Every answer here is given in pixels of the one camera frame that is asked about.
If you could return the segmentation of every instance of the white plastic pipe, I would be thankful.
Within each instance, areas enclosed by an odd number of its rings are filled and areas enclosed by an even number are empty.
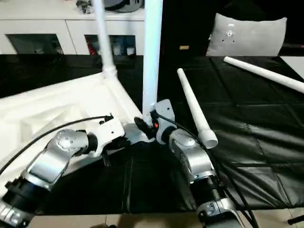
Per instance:
[[[255,73],[257,75],[263,76],[267,79],[270,79],[274,82],[280,83],[284,86],[287,86],[291,89],[294,89],[300,93],[304,94],[304,83],[294,80],[292,78],[286,77],[284,75],[275,73],[273,71],[270,70],[266,70],[264,68],[261,67],[257,67],[255,65],[234,59],[234,58],[230,58],[230,57],[225,57],[224,58],[224,62],[232,64],[236,67],[242,68],[244,70],[250,71],[252,73]]]
[[[142,115],[143,120],[149,125],[152,125],[150,112],[157,101],[161,22],[162,0],[145,1]]]
[[[95,20],[97,22],[98,41],[103,61],[103,71],[116,70],[113,63],[110,39],[106,29],[105,8],[103,0],[93,0]]]
[[[218,144],[218,139],[215,133],[210,129],[209,124],[204,116],[203,111],[200,108],[200,105],[194,95],[194,92],[186,78],[183,69],[179,68],[177,70],[177,74],[179,75],[180,82],[192,114],[192,118],[194,120],[196,128],[198,129],[199,139],[202,140],[208,149],[215,147]]]

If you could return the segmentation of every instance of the black cable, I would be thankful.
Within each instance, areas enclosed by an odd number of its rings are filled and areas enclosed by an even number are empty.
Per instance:
[[[33,145],[35,142],[37,142],[39,139],[43,138],[44,136],[59,130],[60,128],[69,126],[69,125],[73,125],[76,123],[80,123],[80,122],[84,122],[84,121],[88,121],[88,120],[95,120],[95,119],[102,119],[105,118],[105,116],[94,116],[94,117],[88,117],[88,118],[84,118],[84,119],[80,119],[80,120],[75,120],[72,122],[68,122],[65,123],[63,125],[60,125],[58,127],[55,127],[43,134],[41,134],[40,136],[38,136],[37,138],[33,139],[29,144],[27,144],[25,147],[23,147],[18,153],[16,153],[1,169],[0,169],[0,175],[8,168],[8,166],[15,161],[25,150],[27,150],[31,145]]]
[[[200,146],[206,151],[207,155],[209,156],[209,158],[213,161],[216,162],[216,158],[209,152],[209,150],[207,149],[207,147],[204,145],[204,143],[195,135],[193,134],[191,131],[189,131],[187,128],[185,128],[184,126],[182,126],[181,124],[168,119],[160,114],[157,114],[157,116],[161,119],[164,119],[174,125],[176,125],[177,127],[183,129],[184,131],[186,131],[191,137],[193,137],[199,144]],[[239,207],[239,210],[242,212],[242,214],[245,216],[245,218],[248,220],[248,222],[251,224],[251,226],[253,228],[258,228],[258,224],[257,224],[257,220],[256,217],[254,216],[252,210],[249,208],[249,205],[247,203],[247,200],[245,199],[244,195],[242,194],[242,192],[240,191],[238,185],[235,183],[235,181],[233,180],[233,178],[229,175],[227,169],[220,163],[220,162],[216,162],[219,166],[221,166],[221,169],[223,170],[223,172],[226,174],[226,176],[228,177],[229,181],[231,182],[231,184],[233,185],[233,188],[236,190],[237,194],[239,195],[239,197],[241,198],[242,202],[244,203],[244,206],[246,208],[246,210],[248,211],[249,215],[242,209],[242,207],[240,206],[240,204],[234,199],[234,197],[232,196],[232,194],[226,189],[225,191],[228,192],[228,196],[231,198],[231,200],[236,204],[237,207]]]

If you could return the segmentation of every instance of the black table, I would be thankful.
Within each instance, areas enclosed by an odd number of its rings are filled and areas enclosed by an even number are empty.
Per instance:
[[[279,57],[240,57],[303,81]],[[118,77],[142,109],[143,58],[120,58]],[[100,71],[99,57],[0,56],[0,97]],[[158,99],[196,132],[176,69],[182,67],[219,144],[224,164],[253,209],[304,206],[304,95],[223,62],[198,57],[161,62]],[[40,214],[109,214],[193,210],[193,199],[166,147],[138,143],[64,177]],[[231,189],[225,174],[224,183]]]

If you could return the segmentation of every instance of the gray pillow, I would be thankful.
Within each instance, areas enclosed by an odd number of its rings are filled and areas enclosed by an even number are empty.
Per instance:
[[[216,14],[207,56],[277,56],[287,18],[240,21]]]

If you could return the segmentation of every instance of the black mat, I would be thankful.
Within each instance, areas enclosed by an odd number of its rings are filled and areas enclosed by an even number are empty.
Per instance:
[[[279,57],[238,58],[303,81]],[[141,110],[143,58],[115,60],[118,76]],[[0,56],[0,96],[99,72],[98,57]],[[158,99],[196,132],[178,76],[185,69],[219,144],[212,152],[230,170],[253,209],[304,206],[304,95],[223,62],[199,57],[160,67]],[[40,214],[192,210],[175,159],[157,143],[139,143],[63,178]],[[224,182],[230,187],[225,175]]]

